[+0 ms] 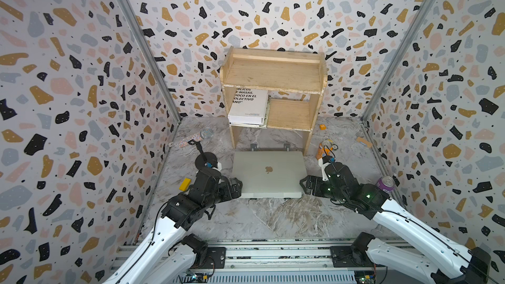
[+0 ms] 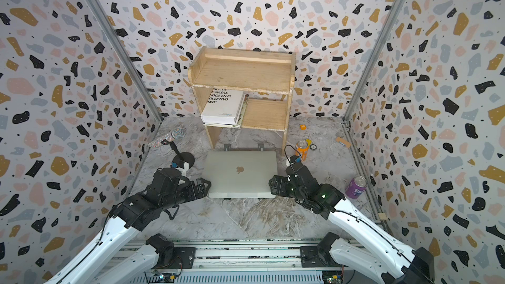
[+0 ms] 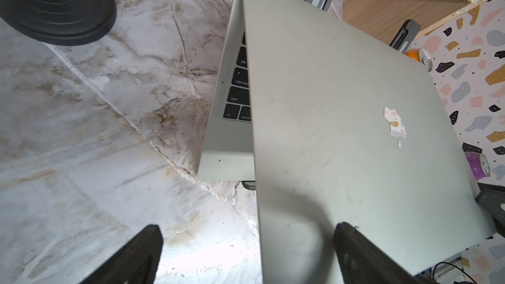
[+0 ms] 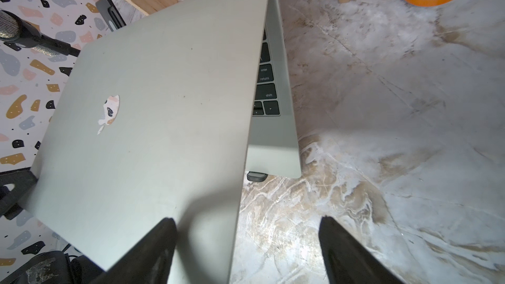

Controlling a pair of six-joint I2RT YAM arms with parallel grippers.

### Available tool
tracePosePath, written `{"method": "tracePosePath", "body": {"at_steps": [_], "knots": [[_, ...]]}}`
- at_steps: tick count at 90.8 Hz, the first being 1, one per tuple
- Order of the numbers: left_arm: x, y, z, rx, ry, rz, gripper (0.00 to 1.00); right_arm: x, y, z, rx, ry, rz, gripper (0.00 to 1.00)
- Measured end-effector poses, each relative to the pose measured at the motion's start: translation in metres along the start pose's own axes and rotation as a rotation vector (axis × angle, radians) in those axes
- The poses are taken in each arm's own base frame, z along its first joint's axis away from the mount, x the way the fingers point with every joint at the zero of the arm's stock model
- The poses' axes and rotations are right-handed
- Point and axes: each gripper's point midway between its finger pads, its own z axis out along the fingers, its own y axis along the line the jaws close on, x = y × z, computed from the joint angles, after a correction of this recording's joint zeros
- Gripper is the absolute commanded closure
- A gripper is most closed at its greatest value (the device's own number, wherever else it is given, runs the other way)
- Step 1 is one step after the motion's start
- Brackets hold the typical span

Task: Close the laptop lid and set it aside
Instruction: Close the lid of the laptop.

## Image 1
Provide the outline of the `silver laptop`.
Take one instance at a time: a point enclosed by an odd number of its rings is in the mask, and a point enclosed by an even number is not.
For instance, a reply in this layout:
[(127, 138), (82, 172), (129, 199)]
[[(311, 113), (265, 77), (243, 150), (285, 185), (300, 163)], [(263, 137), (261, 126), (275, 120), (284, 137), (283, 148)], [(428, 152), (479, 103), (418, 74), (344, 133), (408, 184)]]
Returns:
[(239, 151), (232, 176), (243, 183), (242, 199), (299, 199), (307, 172), (300, 151)]

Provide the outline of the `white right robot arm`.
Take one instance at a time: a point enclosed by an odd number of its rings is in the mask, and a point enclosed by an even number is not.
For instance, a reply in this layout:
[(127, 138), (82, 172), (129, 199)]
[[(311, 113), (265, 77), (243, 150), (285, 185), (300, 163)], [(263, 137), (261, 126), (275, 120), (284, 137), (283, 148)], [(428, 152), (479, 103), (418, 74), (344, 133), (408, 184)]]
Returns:
[(349, 167), (324, 156), (322, 175), (300, 181), (308, 195), (329, 199), (357, 214), (385, 226), (417, 253), (388, 245), (362, 232), (352, 243), (350, 257), (358, 266), (372, 263), (408, 275), (422, 283), (487, 283), (491, 257), (480, 247), (469, 249), (441, 235), (410, 214), (385, 191), (373, 184), (361, 184)]

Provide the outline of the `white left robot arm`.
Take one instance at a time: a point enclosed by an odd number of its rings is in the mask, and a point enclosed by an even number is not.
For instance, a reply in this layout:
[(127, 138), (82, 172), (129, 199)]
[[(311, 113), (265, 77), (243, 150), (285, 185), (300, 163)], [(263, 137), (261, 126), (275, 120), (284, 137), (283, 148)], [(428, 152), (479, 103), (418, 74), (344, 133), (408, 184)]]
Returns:
[(167, 283), (192, 267), (210, 263), (215, 269), (208, 243), (188, 231), (201, 218), (211, 219), (217, 204), (241, 197), (242, 187), (217, 168), (200, 169), (186, 191), (162, 206), (149, 235), (105, 282)]

